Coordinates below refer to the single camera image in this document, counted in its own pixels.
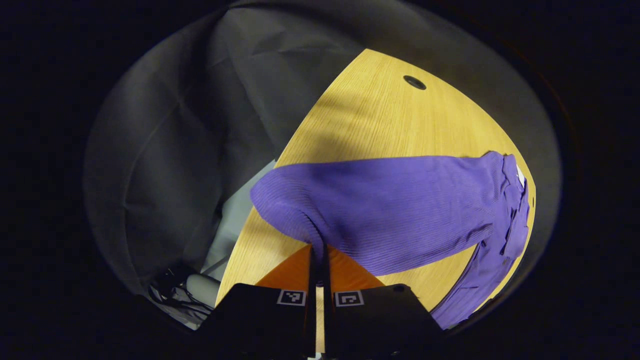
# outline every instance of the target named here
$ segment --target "white object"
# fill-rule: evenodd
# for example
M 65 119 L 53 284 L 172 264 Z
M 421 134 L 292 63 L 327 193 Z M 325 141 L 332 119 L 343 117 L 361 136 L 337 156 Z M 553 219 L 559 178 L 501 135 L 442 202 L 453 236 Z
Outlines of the white object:
M 516 164 L 516 168 L 518 169 L 518 179 L 520 180 L 520 184 L 522 185 L 522 188 L 524 188 L 524 174 L 522 173 L 522 170 L 520 170 L 520 167 L 518 166 L 518 164 Z
M 211 307 L 216 305 L 220 283 L 210 277 L 200 274 L 190 275 L 187 278 L 186 288 L 197 301 Z

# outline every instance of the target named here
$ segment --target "ribbed knit fabric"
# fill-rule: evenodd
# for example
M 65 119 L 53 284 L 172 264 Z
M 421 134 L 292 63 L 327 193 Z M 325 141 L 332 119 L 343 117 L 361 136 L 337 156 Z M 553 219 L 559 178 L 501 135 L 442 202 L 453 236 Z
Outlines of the ribbed knit fabric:
M 267 173 L 251 198 L 266 222 L 319 258 L 324 241 L 385 275 L 492 236 L 504 242 L 522 190 L 515 157 L 489 152 L 289 165 Z
M 527 241 L 529 228 L 529 188 L 517 182 L 507 193 L 519 197 L 512 208 L 512 219 L 505 237 L 494 234 L 476 247 L 462 275 L 444 299 L 431 310 L 431 316 L 443 329 L 468 318 L 502 282 Z

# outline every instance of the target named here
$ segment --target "orange surface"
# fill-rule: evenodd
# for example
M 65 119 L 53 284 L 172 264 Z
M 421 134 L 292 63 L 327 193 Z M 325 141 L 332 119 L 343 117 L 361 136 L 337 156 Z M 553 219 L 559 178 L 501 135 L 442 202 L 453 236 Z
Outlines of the orange surface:
M 311 245 L 307 245 L 289 256 L 265 275 L 257 286 L 267 288 L 307 291 L 309 285 Z M 331 290 L 349 291 L 384 286 L 355 260 L 335 247 L 328 247 Z

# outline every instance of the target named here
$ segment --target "clothing tag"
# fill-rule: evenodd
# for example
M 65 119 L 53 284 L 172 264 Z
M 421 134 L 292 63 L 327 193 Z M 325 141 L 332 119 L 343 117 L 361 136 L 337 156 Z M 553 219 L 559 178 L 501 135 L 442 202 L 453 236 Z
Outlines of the clothing tag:
M 524 189 L 524 174 L 522 173 L 522 170 L 520 170 L 520 167 L 518 166 L 518 164 L 516 164 L 516 168 L 518 169 L 518 180 L 520 180 L 520 184 Z

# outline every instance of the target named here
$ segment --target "wooden table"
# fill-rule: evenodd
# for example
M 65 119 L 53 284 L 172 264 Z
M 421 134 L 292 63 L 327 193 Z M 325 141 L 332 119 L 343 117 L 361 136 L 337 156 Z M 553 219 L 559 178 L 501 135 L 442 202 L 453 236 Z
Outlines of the wooden table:
M 413 76 L 425 90 L 411 86 Z M 451 85 L 391 56 L 366 49 L 333 81 L 309 111 L 276 167 L 369 158 L 448 155 L 480 157 L 494 150 L 514 154 L 529 183 L 529 234 L 535 216 L 536 185 L 522 155 L 495 121 Z M 243 227 L 220 286 L 216 303 L 237 282 L 255 284 L 305 246 L 267 224 L 255 208 Z M 475 247 L 436 263 L 379 276 L 385 284 L 411 286 L 427 310 L 453 287 Z M 490 295 L 509 281 L 520 258 Z M 317 351 L 324 350 L 323 293 L 317 292 Z

